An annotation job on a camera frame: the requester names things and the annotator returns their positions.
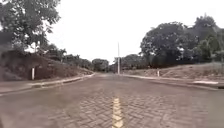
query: road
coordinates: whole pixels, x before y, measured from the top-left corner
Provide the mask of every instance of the road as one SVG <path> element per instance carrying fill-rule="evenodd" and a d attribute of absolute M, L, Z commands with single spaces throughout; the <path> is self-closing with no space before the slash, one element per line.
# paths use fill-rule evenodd
<path fill-rule="evenodd" d="M 223 91 L 102 74 L 1 96 L 0 127 L 223 128 L 223 99 Z"/>

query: yellow center line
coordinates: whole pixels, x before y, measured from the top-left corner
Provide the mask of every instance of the yellow center line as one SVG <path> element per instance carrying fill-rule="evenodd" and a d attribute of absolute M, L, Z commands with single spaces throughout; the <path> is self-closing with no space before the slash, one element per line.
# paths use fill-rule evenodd
<path fill-rule="evenodd" d="M 112 128 L 124 128 L 124 122 L 122 120 L 121 114 L 121 106 L 120 106 L 120 99 L 115 98 L 113 100 L 113 115 L 112 115 Z"/>

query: overcast sky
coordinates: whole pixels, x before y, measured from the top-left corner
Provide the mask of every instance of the overcast sky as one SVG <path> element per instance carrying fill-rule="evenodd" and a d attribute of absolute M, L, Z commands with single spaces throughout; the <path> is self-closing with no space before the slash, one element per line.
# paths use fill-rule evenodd
<path fill-rule="evenodd" d="M 224 27 L 223 0 L 61 0 L 61 20 L 54 25 L 50 43 L 85 59 L 140 52 L 140 42 L 151 27 L 178 21 L 193 25 L 196 17 L 212 16 Z"/>

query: hill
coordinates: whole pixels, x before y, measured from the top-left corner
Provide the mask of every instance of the hill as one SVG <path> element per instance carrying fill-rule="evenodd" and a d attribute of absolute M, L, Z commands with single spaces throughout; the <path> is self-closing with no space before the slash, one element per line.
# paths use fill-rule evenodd
<path fill-rule="evenodd" d="M 161 77 L 184 79 L 224 79 L 221 63 L 205 63 L 180 65 L 159 69 Z M 127 70 L 125 74 L 141 76 L 157 76 L 157 69 Z"/>
<path fill-rule="evenodd" d="M 35 80 L 63 78 L 92 72 L 36 54 L 16 50 L 4 52 L 0 62 L 0 80 L 30 80 L 35 67 Z"/>

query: road curb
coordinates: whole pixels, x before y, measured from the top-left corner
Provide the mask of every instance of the road curb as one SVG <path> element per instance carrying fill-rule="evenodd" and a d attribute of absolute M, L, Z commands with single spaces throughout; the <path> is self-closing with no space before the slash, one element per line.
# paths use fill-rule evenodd
<path fill-rule="evenodd" d="M 138 78 L 138 79 L 146 79 L 146 80 L 152 80 L 151 82 L 153 83 L 158 83 L 158 84 L 166 84 L 166 85 L 174 85 L 174 86 L 185 86 L 185 87 L 196 87 L 196 88 L 203 88 L 203 89 L 210 89 L 210 90 L 217 90 L 217 89 L 224 89 L 224 84 L 220 83 L 220 82 L 214 82 L 214 81 L 201 81 L 201 82 L 197 82 L 197 81 L 186 81 L 183 83 L 175 83 L 175 81 L 181 81 L 180 79 L 169 79 L 169 78 L 162 78 L 162 77 L 158 77 L 158 78 L 154 78 L 154 77 L 145 77 L 145 76 L 136 76 L 136 75 L 121 75 L 124 77 L 129 77 L 129 78 Z M 161 82 L 158 80 L 170 80 L 172 81 L 171 83 L 169 82 Z"/>
<path fill-rule="evenodd" d="M 86 75 L 86 76 L 82 76 L 82 77 L 68 78 L 68 79 L 63 79 L 63 80 L 50 81 L 50 82 L 29 83 L 27 85 L 31 86 L 32 88 L 48 87 L 48 86 L 53 86 L 53 85 L 57 85 L 57 84 L 75 82 L 75 81 L 78 81 L 78 80 L 81 80 L 81 79 L 92 77 L 94 75 L 95 74 Z"/>
<path fill-rule="evenodd" d="M 65 83 L 72 83 L 72 82 L 76 82 L 76 81 L 79 81 L 79 80 L 82 80 L 85 78 L 90 78 L 94 75 L 95 74 L 86 75 L 86 76 L 82 76 L 82 77 L 76 77 L 76 78 L 63 79 L 63 80 L 49 81 L 49 82 L 28 83 L 28 84 L 26 84 L 27 87 L 23 87 L 21 89 L 0 92 L 0 96 L 2 96 L 4 94 L 8 94 L 8 93 L 29 91 L 29 90 L 40 89 L 40 88 L 56 87 L 56 86 L 59 86 L 59 85 L 65 84 Z"/>

